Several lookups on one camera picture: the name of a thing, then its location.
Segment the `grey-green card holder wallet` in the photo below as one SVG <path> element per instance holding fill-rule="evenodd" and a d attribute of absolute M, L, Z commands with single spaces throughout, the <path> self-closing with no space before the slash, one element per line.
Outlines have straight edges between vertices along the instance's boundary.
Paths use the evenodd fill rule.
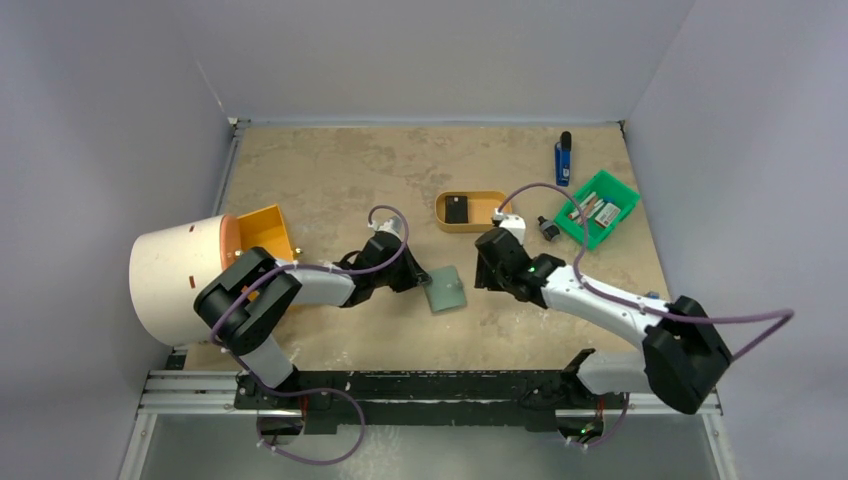
<path fill-rule="evenodd" d="M 464 284 L 455 266 L 430 270 L 428 275 L 430 282 L 424 286 L 424 291 L 433 314 L 454 311 L 467 306 Z"/>

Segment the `black credit card stack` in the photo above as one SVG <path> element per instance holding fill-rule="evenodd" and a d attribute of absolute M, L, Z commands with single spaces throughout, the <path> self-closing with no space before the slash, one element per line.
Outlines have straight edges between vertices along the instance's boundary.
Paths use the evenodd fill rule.
<path fill-rule="evenodd" d="M 450 195 L 445 198 L 444 221 L 446 224 L 467 224 L 469 222 L 468 197 Z"/>

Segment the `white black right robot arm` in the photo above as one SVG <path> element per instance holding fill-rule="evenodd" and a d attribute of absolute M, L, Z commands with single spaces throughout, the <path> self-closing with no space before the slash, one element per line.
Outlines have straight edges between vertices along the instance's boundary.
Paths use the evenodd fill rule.
<path fill-rule="evenodd" d="M 579 317 L 633 346 L 629 354 L 592 353 L 565 375 L 561 392 L 573 406 L 584 407 L 600 394 L 639 392 L 694 414 L 733 362 L 716 328 L 697 322 L 705 312 L 689 297 L 668 303 L 593 283 L 562 259 L 530 257 L 500 227 L 481 235 L 475 247 L 476 287 Z"/>

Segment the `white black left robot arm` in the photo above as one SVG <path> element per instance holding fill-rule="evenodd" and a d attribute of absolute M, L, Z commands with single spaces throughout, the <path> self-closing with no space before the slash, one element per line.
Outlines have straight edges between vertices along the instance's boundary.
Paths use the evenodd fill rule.
<path fill-rule="evenodd" d="M 402 293 L 431 282 L 402 239 L 378 231 L 362 249 L 327 266 L 274 260 L 262 247 L 249 249 L 195 297 L 194 312 L 210 328 L 210 339 L 228 350 L 260 382 L 259 395 L 272 408 L 297 399 L 297 368 L 273 338 L 291 306 L 350 308 L 378 288 Z"/>

